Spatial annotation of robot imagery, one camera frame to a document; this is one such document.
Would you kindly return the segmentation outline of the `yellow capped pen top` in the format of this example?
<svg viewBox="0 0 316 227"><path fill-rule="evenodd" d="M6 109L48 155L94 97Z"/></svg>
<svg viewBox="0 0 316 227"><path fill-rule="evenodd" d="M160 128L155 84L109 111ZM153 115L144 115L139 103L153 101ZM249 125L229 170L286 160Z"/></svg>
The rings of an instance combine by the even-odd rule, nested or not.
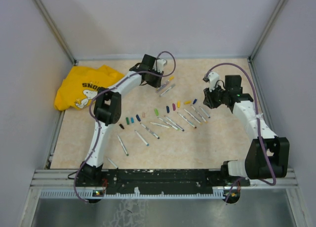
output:
<svg viewBox="0 0 316 227"><path fill-rule="evenodd" d="M174 79L174 76L171 76L160 88L156 90L156 93L162 91L169 83Z"/></svg>

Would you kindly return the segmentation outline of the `grey ended pen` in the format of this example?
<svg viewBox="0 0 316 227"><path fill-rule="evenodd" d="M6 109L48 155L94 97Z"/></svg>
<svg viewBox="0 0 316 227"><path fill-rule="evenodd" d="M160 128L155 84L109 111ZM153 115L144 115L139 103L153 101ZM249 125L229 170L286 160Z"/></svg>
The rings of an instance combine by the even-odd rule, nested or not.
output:
<svg viewBox="0 0 316 227"><path fill-rule="evenodd" d="M194 107L193 105L191 105L191 107L193 108L193 110L200 116L200 118L207 123L207 120L203 117L203 115L197 110L196 107Z"/></svg>

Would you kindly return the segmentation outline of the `grey capped pen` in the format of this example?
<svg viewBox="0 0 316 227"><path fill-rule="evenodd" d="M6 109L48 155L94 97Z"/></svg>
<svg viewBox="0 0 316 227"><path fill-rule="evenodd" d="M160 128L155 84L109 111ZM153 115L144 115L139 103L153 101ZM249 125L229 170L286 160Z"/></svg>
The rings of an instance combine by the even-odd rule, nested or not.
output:
<svg viewBox="0 0 316 227"><path fill-rule="evenodd" d="M174 87L175 87L175 83L174 84L172 84L170 87L168 87L164 92L162 92L160 95L159 95L159 97L162 97L162 96L164 96L168 91L170 91L171 89L173 89Z"/></svg>

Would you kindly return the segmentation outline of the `light green capped pen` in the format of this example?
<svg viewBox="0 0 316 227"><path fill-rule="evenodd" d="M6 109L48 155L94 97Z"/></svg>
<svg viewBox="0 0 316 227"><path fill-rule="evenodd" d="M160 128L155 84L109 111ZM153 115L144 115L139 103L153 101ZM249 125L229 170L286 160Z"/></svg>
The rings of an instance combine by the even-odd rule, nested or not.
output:
<svg viewBox="0 0 316 227"><path fill-rule="evenodd" d="M150 122L150 124L155 125L155 126L159 126L159 127L168 128L168 129L170 128L169 126L163 125L163 124L160 124L160 123Z"/></svg>

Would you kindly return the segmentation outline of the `black capped pen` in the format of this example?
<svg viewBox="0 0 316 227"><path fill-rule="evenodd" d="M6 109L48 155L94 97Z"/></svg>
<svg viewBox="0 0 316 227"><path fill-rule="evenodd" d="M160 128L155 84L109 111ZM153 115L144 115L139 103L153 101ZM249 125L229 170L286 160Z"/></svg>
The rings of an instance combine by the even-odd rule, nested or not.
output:
<svg viewBox="0 0 316 227"><path fill-rule="evenodd" d="M108 162L113 165L115 167L115 169L118 169L118 166L109 158L109 157L106 157L106 159L108 160Z"/></svg>

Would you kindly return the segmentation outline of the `navy capped pen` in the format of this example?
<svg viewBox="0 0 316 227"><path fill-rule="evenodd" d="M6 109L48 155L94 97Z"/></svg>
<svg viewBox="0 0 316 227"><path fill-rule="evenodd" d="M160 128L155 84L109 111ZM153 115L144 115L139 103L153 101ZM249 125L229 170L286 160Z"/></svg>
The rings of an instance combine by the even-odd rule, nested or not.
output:
<svg viewBox="0 0 316 227"><path fill-rule="evenodd" d="M199 108L202 110L202 112L203 112L208 118L211 118L210 115L209 115L209 113L208 113L202 106L200 106Z"/></svg>

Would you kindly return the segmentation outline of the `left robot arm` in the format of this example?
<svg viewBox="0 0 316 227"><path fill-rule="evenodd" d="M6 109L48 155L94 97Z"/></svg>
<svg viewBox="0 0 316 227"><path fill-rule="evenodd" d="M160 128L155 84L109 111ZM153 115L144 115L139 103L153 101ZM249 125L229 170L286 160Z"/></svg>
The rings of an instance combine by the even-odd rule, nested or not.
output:
<svg viewBox="0 0 316 227"><path fill-rule="evenodd" d="M154 88L160 87L166 64L165 59L145 54L142 61L130 68L116 84L98 89L98 94L93 98L94 109L90 112L95 119L94 133L88 154L75 175L75 187L87 184L97 186L102 182L104 153L114 124L121 117L123 97L143 82Z"/></svg>

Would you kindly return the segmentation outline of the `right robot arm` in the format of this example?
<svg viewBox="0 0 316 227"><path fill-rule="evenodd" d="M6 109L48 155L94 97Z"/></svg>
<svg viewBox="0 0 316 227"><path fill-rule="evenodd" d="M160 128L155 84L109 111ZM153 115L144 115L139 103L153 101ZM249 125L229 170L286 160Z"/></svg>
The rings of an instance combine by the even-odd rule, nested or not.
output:
<svg viewBox="0 0 316 227"><path fill-rule="evenodd" d="M289 141L279 137L265 123L252 96L243 92L241 76L228 75L224 86L220 86L220 76L211 72L205 81L209 82L209 87L204 89L203 104L210 109L226 105L242 123L251 142L245 159L223 163L225 170L220 174L221 181L230 186L238 176L251 180L284 178L288 168Z"/></svg>

